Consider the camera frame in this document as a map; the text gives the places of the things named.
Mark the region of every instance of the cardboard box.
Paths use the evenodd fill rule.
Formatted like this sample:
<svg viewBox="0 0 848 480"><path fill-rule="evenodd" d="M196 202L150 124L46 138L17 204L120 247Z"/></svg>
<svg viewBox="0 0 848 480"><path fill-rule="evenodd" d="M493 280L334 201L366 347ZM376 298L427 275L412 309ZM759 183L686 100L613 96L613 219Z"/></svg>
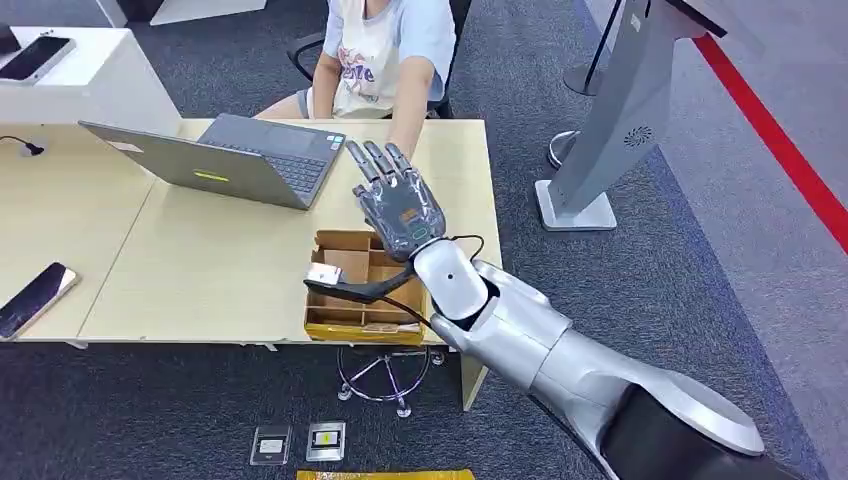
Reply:
<svg viewBox="0 0 848 480"><path fill-rule="evenodd" d="M340 267L347 283L379 282L404 270L383 250L380 238L370 232L319 230L315 245L312 261ZM389 297L425 315L427 290L417 278ZM313 340L420 345L424 339L423 325L386 302L364 305L312 292L306 298L304 325Z"/></svg>

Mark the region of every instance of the office chair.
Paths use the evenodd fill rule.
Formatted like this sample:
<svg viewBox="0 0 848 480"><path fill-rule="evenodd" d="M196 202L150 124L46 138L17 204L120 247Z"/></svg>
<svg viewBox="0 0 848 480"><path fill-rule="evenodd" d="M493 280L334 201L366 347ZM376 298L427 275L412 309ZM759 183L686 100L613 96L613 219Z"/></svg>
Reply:
<svg viewBox="0 0 848 480"><path fill-rule="evenodd" d="M471 8L471 0L450 0L451 12L453 13L454 32L456 33L456 44L453 47L453 57L451 58L450 71L448 78L445 80L445 95L437 102L427 102L427 111L435 111L439 118L453 118L453 109L450 105L448 97L448 86L450 85L450 77L453 74L453 63L456 61L456 51L459 49L459 41L462 38L462 31L465 28L465 20L468 18L468 10ZM324 34L315 33L307 35L303 38L298 38L292 41L286 48L286 54L289 60L292 61L295 68L303 74L304 77L312 81L312 72L300 62L300 56L303 52L320 47L324 44Z"/></svg>
<svg viewBox="0 0 848 480"><path fill-rule="evenodd" d="M370 362L356 370L353 375L348 375L347 367L345 366L345 352L350 352L352 357L370 357ZM392 368L392 360L395 361L395 368ZM413 369L410 365L405 365L403 370L417 371L414 378L408 382L408 386L404 386L399 378L397 367L398 363L406 361L408 363L417 361L419 365L415 365ZM339 390L339 400L346 401L356 394L356 396L372 402L398 402L397 414L401 418L406 418L412 415L412 408L406 403L404 397L412 393L427 375L427 370L430 363L433 365L441 365L445 362L444 352L431 349L424 346L421 348L399 348L392 346L373 346L373 347L340 347L338 350L338 371L339 377L342 379L342 387ZM365 389L366 386L358 385L362 383L362 379L366 373L370 372L374 367L384 364L386 373L388 374L390 393L383 395L379 393L369 393Z"/></svg>

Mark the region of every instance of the chair backrest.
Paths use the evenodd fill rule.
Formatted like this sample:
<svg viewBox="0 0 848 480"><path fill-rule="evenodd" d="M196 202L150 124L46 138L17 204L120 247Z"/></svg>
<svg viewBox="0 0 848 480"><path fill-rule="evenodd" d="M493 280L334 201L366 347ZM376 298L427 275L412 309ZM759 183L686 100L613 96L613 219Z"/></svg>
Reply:
<svg viewBox="0 0 848 480"><path fill-rule="evenodd" d="M465 20L468 19L468 11L471 9L471 0L450 0L451 12L453 12L454 32L456 33L456 44L453 46L453 57L451 58L450 71L445 80L445 94L450 85L450 77L453 76L453 63L456 61L456 52L459 50L459 41L462 31L465 29Z"/></svg>

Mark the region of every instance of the stand base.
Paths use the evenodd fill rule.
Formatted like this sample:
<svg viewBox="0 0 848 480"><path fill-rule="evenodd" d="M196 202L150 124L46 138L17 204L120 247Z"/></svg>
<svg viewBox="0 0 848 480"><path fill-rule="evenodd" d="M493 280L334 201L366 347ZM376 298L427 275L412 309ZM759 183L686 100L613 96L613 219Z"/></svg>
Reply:
<svg viewBox="0 0 848 480"><path fill-rule="evenodd" d="M583 65L578 65L569 69L565 72L565 86L580 95L585 95L587 97L596 96L604 81L604 72L603 70L596 69L592 73L592 78L589 79L589 83L586 83L586 77L589 75L589 68L591 68L590 65L588 63L584 63Z"/></svg>
<svg viewBox="0 0 848 480"><path fill-rule="evenodd" d="M557 217L548 192L550 183L550 180L536 182L536 199L539 201L542 225L545 230L549 232L612 230L618 225L606 193L598 195L598 198L577 214Z"/></svg>
<svg viewBox="0 0 848 480"><path fill-rule="evenodd" d="M150 25L187 22L200 18L262 10L268 0L165 0Z"/></svg>
<svg viewBox="0 0 848 480"><path fill-rule="evenodd" d="M577 143L577 137L580 136L580 130L569 130L554 135L551 143L548 144L548 163L557 170L562 166L562 161L568 156L574 144Z"/></svg>

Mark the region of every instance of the desk leg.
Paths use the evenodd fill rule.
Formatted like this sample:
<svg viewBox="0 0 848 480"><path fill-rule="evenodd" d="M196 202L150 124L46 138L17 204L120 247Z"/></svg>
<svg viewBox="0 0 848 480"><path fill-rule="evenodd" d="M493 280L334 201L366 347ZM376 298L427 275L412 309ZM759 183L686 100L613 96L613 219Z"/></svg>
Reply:
<svg viewBox="0 0 848 480"><path fill-rule="evenodd" d="M67 343L68 345L70 345L74 348L78 348L80 350L85 350L86 348L88 348L88 342L76 342L76 341L70 341L69 340L65 343Z"/></svg>
<svg viewBox="0 0 848 480"><path fill-rule="evenodd" d="M477 392L480 391L489 369L466 355L463 355L460 361L462 362L462 410L467 412L471 410L471 405L477 398Z"/></svg>

